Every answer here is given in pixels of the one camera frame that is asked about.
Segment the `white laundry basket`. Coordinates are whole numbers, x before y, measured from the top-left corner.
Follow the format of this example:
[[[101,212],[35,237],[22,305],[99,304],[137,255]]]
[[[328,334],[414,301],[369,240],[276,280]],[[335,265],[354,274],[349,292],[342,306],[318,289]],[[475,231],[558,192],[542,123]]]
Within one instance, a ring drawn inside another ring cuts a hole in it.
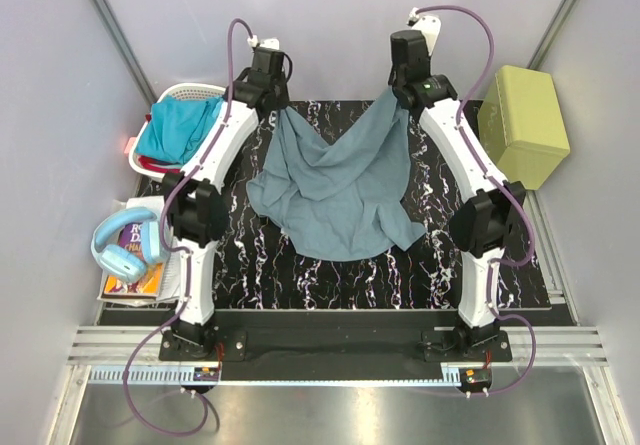
[[[141,174],[178,173],[194,157],[224,105],[221,87],[181,83],[151,106],[145,125],[129,148],[130,164]]]

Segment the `grey-blue t shirt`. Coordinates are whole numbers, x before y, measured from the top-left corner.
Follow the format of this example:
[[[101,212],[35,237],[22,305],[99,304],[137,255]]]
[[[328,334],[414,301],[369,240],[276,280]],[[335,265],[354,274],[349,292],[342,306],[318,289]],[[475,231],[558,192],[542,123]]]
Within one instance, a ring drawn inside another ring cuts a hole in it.
[[[401,203],[411,169],[408,126],[391,90],[332,144],[293,108],[279,111],[263,169],[246,186],[251,207],[313,259],[409,249],[426,229]]]

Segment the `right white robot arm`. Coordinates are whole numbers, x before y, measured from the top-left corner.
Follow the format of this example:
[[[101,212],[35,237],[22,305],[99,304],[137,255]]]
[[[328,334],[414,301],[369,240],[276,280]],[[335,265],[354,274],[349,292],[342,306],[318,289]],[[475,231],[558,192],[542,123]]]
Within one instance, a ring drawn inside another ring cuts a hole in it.
[[[458,319],[443,340],[443,351],[476,361],[499,334],[499,265],[526,191],[521,183],[508,182],[491,163],[462,116],[462,102],[449,79],[431,73],[424,34],[394,32],[390,46],[393,94],[437,146],[462,200],[449,221],[449,234],[462,256]]]

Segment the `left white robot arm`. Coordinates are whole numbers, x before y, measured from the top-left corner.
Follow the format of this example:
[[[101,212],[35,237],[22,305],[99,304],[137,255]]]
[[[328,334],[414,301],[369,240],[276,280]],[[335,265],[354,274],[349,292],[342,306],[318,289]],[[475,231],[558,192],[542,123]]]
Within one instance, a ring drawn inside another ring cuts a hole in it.
[[[213,266],[217,244],[229,225],[222,198],[225,177],[245,141],[262,120],[289,104],[290,57],[275,38],[254,47],[252,64],[227,87],[223,107],[209,135],[180,173],[161,182],[180,258],[176,316],[163,333],[163,346],[196,361],[215,351]]]

